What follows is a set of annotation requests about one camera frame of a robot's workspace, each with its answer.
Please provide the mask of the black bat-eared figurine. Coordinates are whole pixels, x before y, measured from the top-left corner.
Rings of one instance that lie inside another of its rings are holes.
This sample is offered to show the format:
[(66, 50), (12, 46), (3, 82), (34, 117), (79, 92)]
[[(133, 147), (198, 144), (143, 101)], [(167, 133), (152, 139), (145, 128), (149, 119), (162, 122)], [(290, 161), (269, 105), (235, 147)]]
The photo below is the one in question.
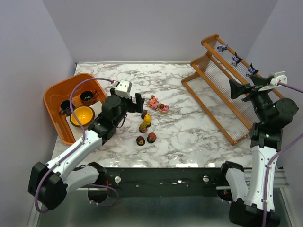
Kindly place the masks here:
[(257, 73), (258, 73), (258, 70), (256, 70), (256, 69), (253, 67), (252, 63), (251, 63), (250, 66), (249, 66), (248, 69), (247, 69), (246, 76), (247, 76), (247, 77), (250, 77), (250, 76), (252, 76), (252, 75), (256, 75)]

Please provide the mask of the pink bear yellow flower figurine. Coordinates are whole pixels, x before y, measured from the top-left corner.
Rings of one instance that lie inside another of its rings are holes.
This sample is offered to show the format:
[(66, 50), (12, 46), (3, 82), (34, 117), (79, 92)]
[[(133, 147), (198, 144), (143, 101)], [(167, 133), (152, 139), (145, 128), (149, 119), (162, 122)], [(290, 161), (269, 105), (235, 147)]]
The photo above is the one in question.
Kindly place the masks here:
[(151, 98), (147, 102), (147, 106), (153, 106), (157, 101), (158, 99), (154, 95), (151, 95)]

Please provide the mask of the pink strawberry tart figurine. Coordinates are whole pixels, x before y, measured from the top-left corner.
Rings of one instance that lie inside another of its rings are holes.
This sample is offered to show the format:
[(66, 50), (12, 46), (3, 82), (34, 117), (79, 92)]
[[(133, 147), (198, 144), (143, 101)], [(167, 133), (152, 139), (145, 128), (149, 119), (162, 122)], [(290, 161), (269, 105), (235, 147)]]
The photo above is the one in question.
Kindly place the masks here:
[(158, 108), (159, 108), (160, 113), (167, 114), (169, 112), (169, 106), (168, 105), (159, 103)]

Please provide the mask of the black purple bow figurine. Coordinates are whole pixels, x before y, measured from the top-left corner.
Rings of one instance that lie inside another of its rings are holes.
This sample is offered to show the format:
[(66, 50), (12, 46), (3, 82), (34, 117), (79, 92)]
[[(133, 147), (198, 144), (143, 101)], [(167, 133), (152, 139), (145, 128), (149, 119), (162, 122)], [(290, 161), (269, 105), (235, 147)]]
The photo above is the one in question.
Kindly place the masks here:
[(234, 53), (231, 61), (231, 65), (237, 67), (237, 65), (242, 61), (242, 58), (237, 55), (237, 52)]

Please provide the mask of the purple small figurine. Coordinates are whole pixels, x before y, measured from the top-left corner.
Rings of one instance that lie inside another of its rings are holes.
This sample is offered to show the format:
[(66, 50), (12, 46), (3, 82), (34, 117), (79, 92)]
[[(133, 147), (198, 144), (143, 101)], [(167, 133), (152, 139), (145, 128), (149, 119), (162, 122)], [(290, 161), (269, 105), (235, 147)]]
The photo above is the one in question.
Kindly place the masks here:
[(217, 46), (217, 50), (219, 52), (224, 52), (224, 51), (228, 50), (228, 44), (221, 44), (221, 45)]

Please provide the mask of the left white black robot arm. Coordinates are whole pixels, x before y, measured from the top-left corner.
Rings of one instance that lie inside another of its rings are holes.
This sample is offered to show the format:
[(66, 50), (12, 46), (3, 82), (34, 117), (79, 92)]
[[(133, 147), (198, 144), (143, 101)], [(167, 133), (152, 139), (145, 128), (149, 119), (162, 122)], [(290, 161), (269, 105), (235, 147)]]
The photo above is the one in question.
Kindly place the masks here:
[(40, 213), (57, 208), (68, 192), (98, 179), (101, 168), (88, 165), (79, 173), (75, 167), (99, 146), (104, 145), (116, 133), (118, 125), (127, 113), (142, 113), (145, 99), (141, 94), (132, 98), (110, 95), (105, 99), (101, 112), (74, 144), (60, 156), (46, 164), (37, 162), (31, 169), (28, 192), (34, 197), (34, 206)]

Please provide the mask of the wooden tiered shelf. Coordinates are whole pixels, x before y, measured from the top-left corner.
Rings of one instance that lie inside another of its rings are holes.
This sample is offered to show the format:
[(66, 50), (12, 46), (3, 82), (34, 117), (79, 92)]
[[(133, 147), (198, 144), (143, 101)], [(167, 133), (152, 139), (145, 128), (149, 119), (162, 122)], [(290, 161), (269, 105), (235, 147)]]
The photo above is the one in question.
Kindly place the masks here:
[(247, 84), (245, 74), (249, 64), (242, 60), (232, 66), (236, 52), (231, 47), (219, 52), (217, 47), (224, 44), (218, 34), (204, 38), (201, 45), (206, 48), (206, 53), (191, 61), (195, 71), (181, 82), (226, 139), (236, 145), (248, 137), (258, 117), (252, 103), (242, 101), (244, 96), (231, 99), (229, 80)]

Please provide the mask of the brown hair bun figurine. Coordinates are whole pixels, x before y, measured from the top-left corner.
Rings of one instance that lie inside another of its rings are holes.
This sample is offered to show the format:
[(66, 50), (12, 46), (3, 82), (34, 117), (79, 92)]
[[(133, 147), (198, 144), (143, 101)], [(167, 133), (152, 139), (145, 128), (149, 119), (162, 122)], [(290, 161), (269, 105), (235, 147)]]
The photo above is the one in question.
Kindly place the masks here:
[(143, 111), (142, 111), (141, 118), (144, 119), (146, 114), (147, 114), (147, 110), (143, 110)]

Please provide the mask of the yellow helmet figurine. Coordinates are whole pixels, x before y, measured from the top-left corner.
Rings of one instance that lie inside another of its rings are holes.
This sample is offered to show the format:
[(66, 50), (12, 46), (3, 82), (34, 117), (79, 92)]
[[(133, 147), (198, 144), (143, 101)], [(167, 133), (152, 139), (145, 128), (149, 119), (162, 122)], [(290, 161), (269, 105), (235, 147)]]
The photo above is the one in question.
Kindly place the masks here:
[(144, 117), (143, 117), (143, 123), (146, 124), (147, 127), (150, 127), (151, 126), (151, 117), (149, 114), (146, 114)]

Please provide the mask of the red hair figurine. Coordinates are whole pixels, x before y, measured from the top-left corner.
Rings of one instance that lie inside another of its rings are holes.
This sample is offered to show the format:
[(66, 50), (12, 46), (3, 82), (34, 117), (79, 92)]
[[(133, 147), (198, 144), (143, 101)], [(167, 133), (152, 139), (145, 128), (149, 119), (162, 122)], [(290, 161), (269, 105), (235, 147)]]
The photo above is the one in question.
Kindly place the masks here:
[(154, 143), (156, 141), (156, 139), (157, 139), (157, 136), (154, 132), (149, 133), (147, 136), (147, 142), (150, 144)]

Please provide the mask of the brown mug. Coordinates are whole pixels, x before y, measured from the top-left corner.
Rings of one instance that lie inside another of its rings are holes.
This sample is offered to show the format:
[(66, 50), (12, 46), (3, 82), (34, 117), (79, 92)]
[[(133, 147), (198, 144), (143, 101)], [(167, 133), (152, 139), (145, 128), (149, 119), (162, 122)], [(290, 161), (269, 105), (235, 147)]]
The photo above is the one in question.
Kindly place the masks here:
[(80, 101), (85, 106), (91, 106), (95, 102), (95, 95), (97, 94), (96, 90), (93, 91), (84, 91), (80, 95)]

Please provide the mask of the yellow bowl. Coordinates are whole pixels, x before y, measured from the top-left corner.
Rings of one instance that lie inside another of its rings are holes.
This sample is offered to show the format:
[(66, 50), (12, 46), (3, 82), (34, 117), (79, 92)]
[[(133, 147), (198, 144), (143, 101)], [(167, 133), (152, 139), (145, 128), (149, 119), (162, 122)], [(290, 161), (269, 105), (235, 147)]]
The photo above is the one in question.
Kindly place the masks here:
[[(93, 122), (95, 118), (95, 112), (89, 106), (77, 107), (76, 109), (74, 109), (74, 113), (84, 129), (88, 128), (88, 126)], [(70, 123), (72, 126), (76, 128), (80, 127), (79, 123), (77, 122), (73, 114), (71, 114), (70, 117), (68, 118), (68, 123)]]

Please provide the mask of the orange plastic bin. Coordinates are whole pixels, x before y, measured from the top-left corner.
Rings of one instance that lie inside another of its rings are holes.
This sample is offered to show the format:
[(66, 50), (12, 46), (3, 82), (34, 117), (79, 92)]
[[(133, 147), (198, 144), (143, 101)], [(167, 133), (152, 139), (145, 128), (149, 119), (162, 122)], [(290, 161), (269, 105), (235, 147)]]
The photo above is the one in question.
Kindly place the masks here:
[[(76, 141), (76, 139), (69, 127), (69, 117), (67, 115), (60, 114), (62, 109), (61, 103), (70, 99), (73, 89), (79, 83), (93, 77), (93, 75), (88, 73), (80, 73), (49, 87), (44, 93), (44, 104), (48, 110), (58, 136), (64, 144), (71, 145)], [(72, 96), (72, 103), (76, 107), (82, 105), (80, 95), (85, 91), (92, 91), (94, 93), (95, 102), (100, 101), (101, 103), (104, 103), (107, 97), (106, 92), (99, 82), (96, 80), (88, 81), (78, 87)]]

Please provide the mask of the black mug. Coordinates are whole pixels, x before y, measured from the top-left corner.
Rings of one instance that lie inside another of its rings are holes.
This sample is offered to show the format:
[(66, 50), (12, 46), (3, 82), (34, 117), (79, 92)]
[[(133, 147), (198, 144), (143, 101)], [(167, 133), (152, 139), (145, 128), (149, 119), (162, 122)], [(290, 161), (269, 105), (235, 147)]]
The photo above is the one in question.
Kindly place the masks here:
[(67, 115), (67, 116), (70, 116), (72, 114), (71, 108), (70, 108), (70, 101), (69, 100), (64, 100), (60, 104), (59, 114), (60, 115)]

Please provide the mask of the black metal base frame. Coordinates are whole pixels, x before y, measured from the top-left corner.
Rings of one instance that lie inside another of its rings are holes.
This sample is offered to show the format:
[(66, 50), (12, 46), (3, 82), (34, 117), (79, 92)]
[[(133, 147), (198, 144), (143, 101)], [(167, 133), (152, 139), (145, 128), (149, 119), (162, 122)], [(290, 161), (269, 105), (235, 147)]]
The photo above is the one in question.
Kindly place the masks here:
[(91, 185), (109, 186), (104, 192), (90, 190), (91, 199), (105, 196), (131, 197), (220, 197), (232, 201), (224, 168), (102, 168)]

